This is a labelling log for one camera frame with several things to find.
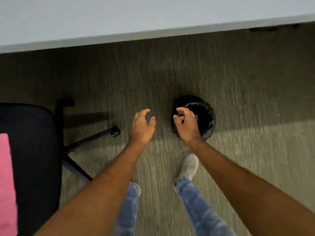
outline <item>person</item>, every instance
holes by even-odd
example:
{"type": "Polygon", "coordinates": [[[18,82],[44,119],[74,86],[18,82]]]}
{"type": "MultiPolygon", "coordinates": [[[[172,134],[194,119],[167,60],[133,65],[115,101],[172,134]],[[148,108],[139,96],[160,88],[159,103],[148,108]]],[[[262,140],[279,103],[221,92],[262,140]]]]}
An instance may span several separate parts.
{"type": "MultiPolygon", "coordinates": [[[[314,235],[315,215],[310,210],[204,142],[192,111],[187,108],[177,111],[184,115],[183,119],[174,116],[178,133],[193,154],[184,160],[174,190],[198,236],[235,235],[191,182],[198,158],[252,235],[314,235]]],[[[36,236],[134,235],[141,188],[130,180],[141,152],[155,131],[155,118],[149,124],[145,120],[148,112],[149,109],[144,109],[136,113],[124,150],[62,206],[36,236]]]]}

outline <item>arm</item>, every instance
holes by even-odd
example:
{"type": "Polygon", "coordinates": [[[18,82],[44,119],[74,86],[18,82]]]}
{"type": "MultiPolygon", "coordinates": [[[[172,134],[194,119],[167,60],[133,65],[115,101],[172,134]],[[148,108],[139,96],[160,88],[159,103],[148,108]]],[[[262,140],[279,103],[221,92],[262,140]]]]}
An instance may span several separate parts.
{"type": "Polygon", "coordinates": [[[314,235],[315,215],[300,203],[229,160],[200,137],[193,112],[178,108],[184,123],[174,116],[187,146],[218,184],[247,229],[255,236],[314,235]]]}
{"type": "Polygon", "coordinates": [[[111,235],[137,160],[152,138],[155,118],[149,125],[145,115],[136,113],[129,143],[116,159],[91,183],[70,199],[35,236],[111,235]]]}

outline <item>jeans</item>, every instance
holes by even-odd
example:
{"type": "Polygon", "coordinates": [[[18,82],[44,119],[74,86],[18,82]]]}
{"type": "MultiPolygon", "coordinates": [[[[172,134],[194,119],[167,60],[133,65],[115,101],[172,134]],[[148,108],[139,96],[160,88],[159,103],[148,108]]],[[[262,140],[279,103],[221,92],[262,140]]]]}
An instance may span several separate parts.
{"type": "MultiPolygon", "coordinates": [[[[185,210],[197,236],[236,236],[234,231],[202,198],[191,180],[183,177],[176,182],[176,192],[183,201],[185,210]]],[[[138,213],[136,188],[129,185],[125,202],[120,210],[114,236],[134,236],[138,213]]]]}

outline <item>pink cloth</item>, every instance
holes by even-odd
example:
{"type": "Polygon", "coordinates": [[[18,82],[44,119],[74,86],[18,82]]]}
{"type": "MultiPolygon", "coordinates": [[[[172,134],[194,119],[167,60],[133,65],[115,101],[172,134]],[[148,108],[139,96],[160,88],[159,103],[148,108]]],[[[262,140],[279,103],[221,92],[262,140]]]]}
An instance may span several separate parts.
{"type": "Polygon", "coordinates": [[[0,133],[0,235],[16,236],[17,205],[9,137],[0,133]]]}

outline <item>carpeted floor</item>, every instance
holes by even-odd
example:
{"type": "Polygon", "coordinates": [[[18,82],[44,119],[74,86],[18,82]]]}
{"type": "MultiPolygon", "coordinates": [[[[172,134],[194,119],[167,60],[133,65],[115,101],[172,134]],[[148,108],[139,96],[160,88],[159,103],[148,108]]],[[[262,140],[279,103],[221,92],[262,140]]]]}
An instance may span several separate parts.
{"type": "MultiPolygon", "coordinates": [[[[214,107],[210,144],[315,210],[314,37],[311,23],[3,54],[0,101],[53,110],[56,99],[73,96],[66,143],[120,127],[120,137],[72,153],[92,176],[128,142],[135,112],[150,108],[157,128],[133,177],[142,187],[136,235],[194,235],[171,186],[189,153],[170,127],[172,101],[182,94],[214,107]]],[[[193,183],[238,235],[250,235],[202,166],[193,183]]],[[[82,186],[64,170],[61,204],[82,186]]]]}

